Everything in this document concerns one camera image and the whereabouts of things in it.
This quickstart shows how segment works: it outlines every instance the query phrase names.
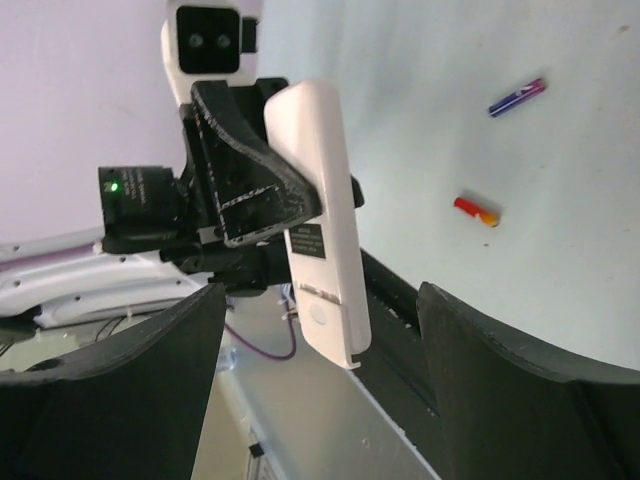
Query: round button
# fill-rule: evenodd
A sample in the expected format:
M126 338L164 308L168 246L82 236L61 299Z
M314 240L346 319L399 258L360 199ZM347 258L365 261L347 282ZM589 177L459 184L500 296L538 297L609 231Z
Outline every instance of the round button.
M309 308L309 314L316 323L320 325L325 325L327 323L327 316L324 313L324 309L317 303L311 305L311 308Z

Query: red and orange battery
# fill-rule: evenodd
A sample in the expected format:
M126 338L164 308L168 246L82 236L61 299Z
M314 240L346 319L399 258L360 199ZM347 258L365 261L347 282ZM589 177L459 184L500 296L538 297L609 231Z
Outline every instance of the red and orange battery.
M453 206L459 208L470 217L480 219L480 221L482 221L482 223L484 223L488 227L494 228L500 224L499 215L486 210L485 208L472 202L471 200L467 200L466 198L456 198L453 202Z

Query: blue and purple battery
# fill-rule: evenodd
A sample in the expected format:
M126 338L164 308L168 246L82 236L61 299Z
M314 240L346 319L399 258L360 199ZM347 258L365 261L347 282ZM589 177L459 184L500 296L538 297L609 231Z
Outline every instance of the blue and purple battery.
M489 107L489 115L493 118L499 117L503 113L508 112L512 108L517 107L521 103L535 97L547 89L547 82L544 78L537 78L522 88L519 88L511 95L504 97L498 103Z

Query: black label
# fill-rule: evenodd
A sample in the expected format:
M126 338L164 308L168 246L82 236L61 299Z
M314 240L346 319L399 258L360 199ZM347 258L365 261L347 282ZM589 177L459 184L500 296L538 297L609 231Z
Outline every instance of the black label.
M322 228L315 223L298 225L289 229L291 251L309 257L327 258L324 252Z

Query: white remote control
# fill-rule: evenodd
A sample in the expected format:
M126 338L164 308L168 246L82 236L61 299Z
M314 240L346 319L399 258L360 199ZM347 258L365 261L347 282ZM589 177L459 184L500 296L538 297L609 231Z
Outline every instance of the white remote control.
M347 145L337 89L305 80L266 104L269 146L318 190L323 212L285 232L305 340L343 368L371 343Z

